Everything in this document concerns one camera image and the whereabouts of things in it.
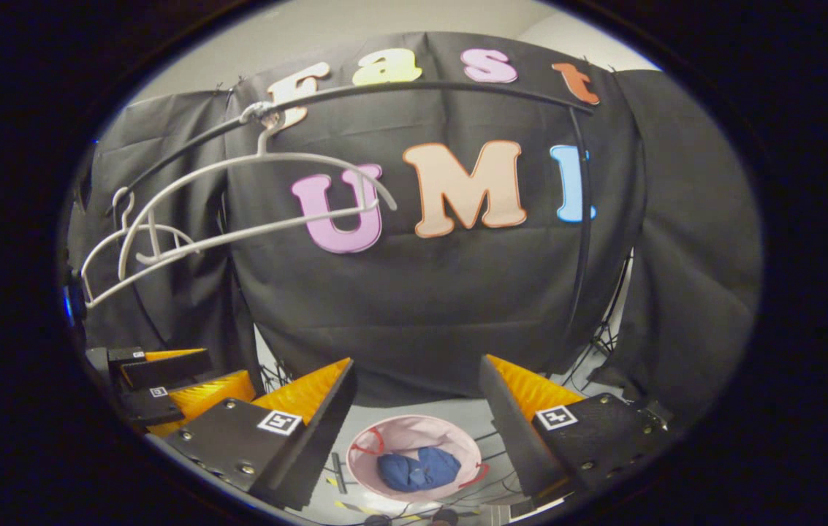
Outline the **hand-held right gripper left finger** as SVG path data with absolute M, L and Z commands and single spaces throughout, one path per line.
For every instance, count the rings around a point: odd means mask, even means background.
M 240 492 L 279 509 L 309 505 L 357 391 L 342 359 L 253 400 L 221 387 L 165 443 Z

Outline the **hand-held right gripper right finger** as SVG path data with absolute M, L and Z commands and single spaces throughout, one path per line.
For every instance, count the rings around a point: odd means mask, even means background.
M 671 445 L 657 417 L 610 393 L 584 397 L 493 355 L 479 385 L 522 492 L 535 503 L 607 492 Z

